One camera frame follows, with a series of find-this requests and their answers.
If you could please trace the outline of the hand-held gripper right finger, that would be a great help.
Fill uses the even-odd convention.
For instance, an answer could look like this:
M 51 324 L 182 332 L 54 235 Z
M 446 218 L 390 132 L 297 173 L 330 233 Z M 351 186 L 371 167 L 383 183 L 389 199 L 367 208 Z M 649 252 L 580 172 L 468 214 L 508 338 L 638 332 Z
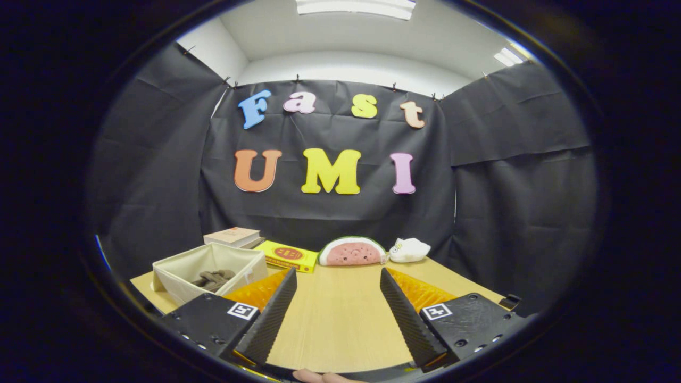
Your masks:
M 480 293 L 454 296 L 390 268 L 381 270 L 380 289 L 423 372 L 498 346 L 527 322 Z

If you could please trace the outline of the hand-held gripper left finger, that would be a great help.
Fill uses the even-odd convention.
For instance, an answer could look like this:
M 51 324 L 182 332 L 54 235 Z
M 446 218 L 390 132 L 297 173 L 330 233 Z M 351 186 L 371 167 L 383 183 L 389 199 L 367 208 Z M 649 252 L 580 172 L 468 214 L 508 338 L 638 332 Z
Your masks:
M 226 296 L 200 294 L 161 322 L 214 357 L 262 368 L 296 291 L 297 272 L 289 268 Z

